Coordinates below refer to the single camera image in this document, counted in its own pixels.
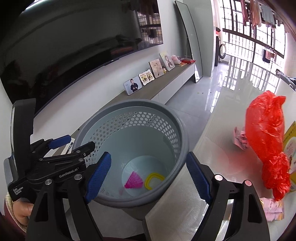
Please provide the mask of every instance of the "yellow package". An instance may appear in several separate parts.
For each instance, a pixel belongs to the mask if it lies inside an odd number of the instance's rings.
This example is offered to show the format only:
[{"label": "yellow package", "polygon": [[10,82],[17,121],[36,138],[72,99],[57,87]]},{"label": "yellow package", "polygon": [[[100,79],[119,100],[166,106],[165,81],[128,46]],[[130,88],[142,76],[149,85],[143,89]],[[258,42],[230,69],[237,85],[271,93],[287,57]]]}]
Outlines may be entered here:
[{"label": "yellow package", "polygon": [[284,153],[290,162],[291,191],[296,191],[296,122],[294,121],[284,135]]}]

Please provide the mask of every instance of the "man in black shirt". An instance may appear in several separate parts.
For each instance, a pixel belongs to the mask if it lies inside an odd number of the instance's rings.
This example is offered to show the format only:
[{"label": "man in black shirt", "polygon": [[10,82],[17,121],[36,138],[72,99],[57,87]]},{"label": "man in black shirt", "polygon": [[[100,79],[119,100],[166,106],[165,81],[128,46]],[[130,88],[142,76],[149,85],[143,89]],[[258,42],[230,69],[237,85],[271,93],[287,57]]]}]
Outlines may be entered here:
[{"label": "man in black shirt", "polygon": [[133,79],[131,79],[131,90],[133,92],[138,90],[138,85],[136,83],[133,82]]}]

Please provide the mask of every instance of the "pink shuttlecock-shaped toy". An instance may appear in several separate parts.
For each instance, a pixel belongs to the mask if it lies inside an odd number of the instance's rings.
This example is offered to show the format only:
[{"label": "pink shuttlecock-shaped toy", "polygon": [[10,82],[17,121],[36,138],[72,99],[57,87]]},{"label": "pink shuttlecock-shaped toy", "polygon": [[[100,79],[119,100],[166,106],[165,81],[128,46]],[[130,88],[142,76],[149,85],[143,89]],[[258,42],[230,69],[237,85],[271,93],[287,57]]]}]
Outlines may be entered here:
[{"label": "pink shuttlecock-shaped toy", "polygon": [[128,181],[124,185],[125,188],[141,188],[142,186],[143,180],[136,172],[131,173]]}]

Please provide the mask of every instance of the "pink plastic bag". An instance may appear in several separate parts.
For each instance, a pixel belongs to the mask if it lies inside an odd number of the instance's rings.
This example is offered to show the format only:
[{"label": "pink plastic bag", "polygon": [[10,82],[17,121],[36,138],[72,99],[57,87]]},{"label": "pink plastic bag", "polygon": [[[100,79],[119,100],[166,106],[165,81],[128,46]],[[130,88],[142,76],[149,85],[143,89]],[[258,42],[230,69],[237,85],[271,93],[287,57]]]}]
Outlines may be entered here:
[{"label": "pink plastic bag", "polygon": [[264,186],[273,191],[276,201],[289,192],[291,182],[289,162],[283,153],[285,96],[266,91],[252,101],[246,112],[246,137],[263,162]]}]

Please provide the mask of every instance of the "finger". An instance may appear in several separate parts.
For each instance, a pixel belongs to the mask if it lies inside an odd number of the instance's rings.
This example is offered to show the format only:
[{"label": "finger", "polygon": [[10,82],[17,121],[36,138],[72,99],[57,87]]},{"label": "finger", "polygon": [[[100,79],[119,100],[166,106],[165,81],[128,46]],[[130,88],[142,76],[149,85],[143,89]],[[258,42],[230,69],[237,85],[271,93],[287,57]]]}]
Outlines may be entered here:
[{"label": "finger", "polygon": [[28,225],[29,219],[28,216],[31,215],[33,204],[28,202],[16,201],[13,203],[13,213],[17,221],[22,225]]}]

